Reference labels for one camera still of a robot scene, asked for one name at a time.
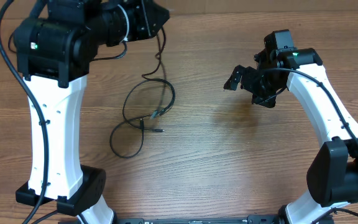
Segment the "black cable separated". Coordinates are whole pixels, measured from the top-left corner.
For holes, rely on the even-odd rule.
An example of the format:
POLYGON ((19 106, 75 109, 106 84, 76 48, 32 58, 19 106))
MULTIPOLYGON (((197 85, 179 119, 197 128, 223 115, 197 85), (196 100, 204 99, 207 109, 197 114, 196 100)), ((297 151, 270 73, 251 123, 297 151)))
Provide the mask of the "black cable separated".
POLYGON ((12 32, 11 35, 9 36, 7 46, 8 46, 8 50, 9 50, 10 52, 16 54, 17 52, 12 48, 13 36, 14 36, 14 33, 12 32))

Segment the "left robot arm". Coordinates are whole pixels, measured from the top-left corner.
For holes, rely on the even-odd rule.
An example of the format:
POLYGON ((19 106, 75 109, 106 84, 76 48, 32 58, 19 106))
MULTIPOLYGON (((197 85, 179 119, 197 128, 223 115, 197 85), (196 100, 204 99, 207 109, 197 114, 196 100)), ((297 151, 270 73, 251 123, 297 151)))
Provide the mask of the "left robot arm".
POLYGON ((170 13, 153 1, 37 1, 14 32, 17 68, 33 98, 32 169, 16 191, 30 206, 57 202, 82 223, 114 223, 106 173, 81 164, 80 111, 90 63, 100 45, 151 39, 170 13))

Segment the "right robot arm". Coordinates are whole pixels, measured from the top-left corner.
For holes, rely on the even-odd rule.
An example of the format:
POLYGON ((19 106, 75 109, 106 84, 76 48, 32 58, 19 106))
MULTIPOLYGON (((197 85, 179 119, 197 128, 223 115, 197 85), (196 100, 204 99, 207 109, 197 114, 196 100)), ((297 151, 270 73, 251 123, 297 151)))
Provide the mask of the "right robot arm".
POLYGON ((251 93, 254 105, 273 108, 283 91, 293 93, 318 137, 319 152, 306 174, 307 190, 276 215, 250 215, 248 223, 332 223, 333 214, 358 202, 358 123, 331 86, 315 49, 295 47, 289 30, 264 38, 257 67, 234 68, 224 84, 251 93))

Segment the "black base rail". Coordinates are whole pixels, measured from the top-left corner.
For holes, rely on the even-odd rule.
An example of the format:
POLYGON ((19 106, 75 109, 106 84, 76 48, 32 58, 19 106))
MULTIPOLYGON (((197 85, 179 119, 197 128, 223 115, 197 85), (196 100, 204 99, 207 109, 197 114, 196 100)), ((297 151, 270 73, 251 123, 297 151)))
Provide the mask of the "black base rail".
POLYGON ((285 224, 284 218, 278 215, 248 215, 237 218, 184 218, 156 219, 115 218, 113 224, 285 224))

